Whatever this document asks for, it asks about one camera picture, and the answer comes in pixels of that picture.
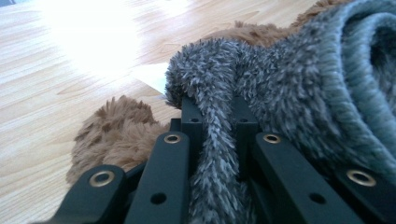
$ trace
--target brown furry fabric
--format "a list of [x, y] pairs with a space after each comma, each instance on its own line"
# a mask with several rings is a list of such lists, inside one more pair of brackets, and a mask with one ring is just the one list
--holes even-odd
[[158, 135], [169, 130], [152, 117], [151, 108], [121, 96], [113, 98], [84, 121], [72, 150], [72, 167], [66, 180], [75, 183], [86, 171], [100, 164], [130, 170], [149, 158]]
[[292, 35], [309, 20], [317, 16], [320, 12], [338, 6], [351, 0], [320, 0], [316, 2], [305, 13], [300, 14], [297, 20], [288, 28], [278, 28], [273, 24], [256, 25], [245, 24], [241, 21], [235, 22], [235, 27], [229, 30], [217, 31], [207, 35], [203, 40], [211, 38], [238, 39], [247, 42], [249, 45], [260, 45], [269, 47], [277, 40]]
[[[277, 40], [296, 33], [304, 23], [320, 12], [349, 1], [320, 0], [299, 15], [289, 28], [238, 21], [235, 28], [215, 32], [204, 37], [204, 40], [224, 37], [268, 47]], [[78, 132], [67, 182], [75, 183], [84, 172], [100, 164], [114, 164], [128, 171], [149, 158], [157, 136], [168, 129], [169, 125], [162, 126], [152, 117], [148, 105], [125, 96], [118, 101], [113, 98], [88, 118]]]

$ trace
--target gray fuzzy fabric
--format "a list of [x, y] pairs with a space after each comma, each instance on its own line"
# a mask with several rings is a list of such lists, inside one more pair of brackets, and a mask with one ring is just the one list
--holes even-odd
[[396, 183], [396, 2], [362, 0], [321, 13], [271, 48], [229, 40], [184, 47], [166, 96], [190, 96], [207, 136], [191, 179], [191, 223], [251, 223], [236, 180], [231, 100], [243, 96], [265, 131], [281, 133], [326, 172], [365, 166]]

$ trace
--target fabric fold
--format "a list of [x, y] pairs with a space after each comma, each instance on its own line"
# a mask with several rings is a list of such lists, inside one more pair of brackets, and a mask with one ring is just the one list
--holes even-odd
[[254, 222], [246, 185], [236, 180], [234, 94], [263, 130], [288, 137], [325, 173], [358, 164], [396, 183], [395, 15], [392, 0], [354, 1], [270, 48], [217, 39], [171, 59], [169, 104], [180, 107], [188, 95], [204, 115], [191, 223]]

